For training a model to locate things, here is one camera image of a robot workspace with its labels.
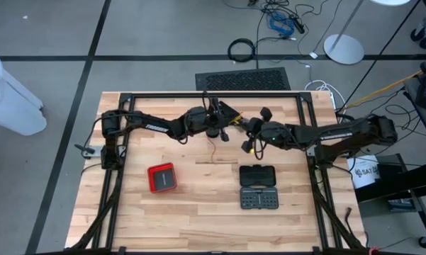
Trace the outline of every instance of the wooden table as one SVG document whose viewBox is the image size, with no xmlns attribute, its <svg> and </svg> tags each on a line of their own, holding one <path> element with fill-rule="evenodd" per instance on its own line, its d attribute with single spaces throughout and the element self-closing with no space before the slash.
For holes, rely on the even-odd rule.
<svg viewBox="0 0 426 255">
<path fill-rule="evenodd" d="M 120 92 L 104 92 L 97 117 L 104 111 L 116 109 L 119 96 Z M 318 125 L 336 123 L 329 93 L 315 91 L 312 96 Z M 259 116 L 262 106 L 266 106 L 274 115 L 272 120 L 299 124 L 295 100 L 221 100 L 242 112 L 246 118 Z M 199 98 L 142 98 L 137 100 L 135 109 L 172 119 L 200 105 Z M 313 246 L 321 247 L 304 152 L 268 146 L 263 160 L 258 161 L 253 154 L 245 154 L 240 149 L 247 139 L 245 133 L 233 127 L 227 128 L 227 132 L 229 142 L 220 139 L 209 142 L 203 133 L 190 137 L 186 145 L 158 132 L 143 129 L 131 132 L 113 249 L 125 246 L 128 251 L 312 251 Z M 96 125 L 91 145 L 103 143 L 101 125 Z M 178 187 L 153 194 L 149 192 L 147 169 L 165 162 L 174 164 Z M 85 166 L 97 163 L 99 159 L 92 159 L 86 161 Z M 251 164 L 275 166 L 279 209 L 240 208 L 238 168 Z M 336 165 L 347 168 L 343 159 Z M 350 175 L 338 169 L 329 169 L 328 173 L 337 216 L 343 221 L 346 208 L 351 207 L 349 223 L 365 244 Z M 96 217 L 104 174 L 100 166 L 92 167 L 83 174 L 67 247 L 79 240 Z M 330 223 L 327 215 L 324 216 L 329 243 L 333 246 Z M 104 221 L 103 233 L 107 224 L 108 219 Z M 102 234 L 100 247 L 104 244 L 105 234 Z"/>
</svg>

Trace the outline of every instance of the white bin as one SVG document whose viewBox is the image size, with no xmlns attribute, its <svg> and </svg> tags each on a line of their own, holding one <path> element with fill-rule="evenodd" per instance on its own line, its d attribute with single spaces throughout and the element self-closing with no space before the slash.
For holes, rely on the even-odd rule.
<svg viewBox="0 0 426 255">
<path fill-rule="evenodd" d="M 43 103 L 3 69 L 0 62 L 0 125 L 21 135 L 33 135 L 47 123 Z"/>
</svg>

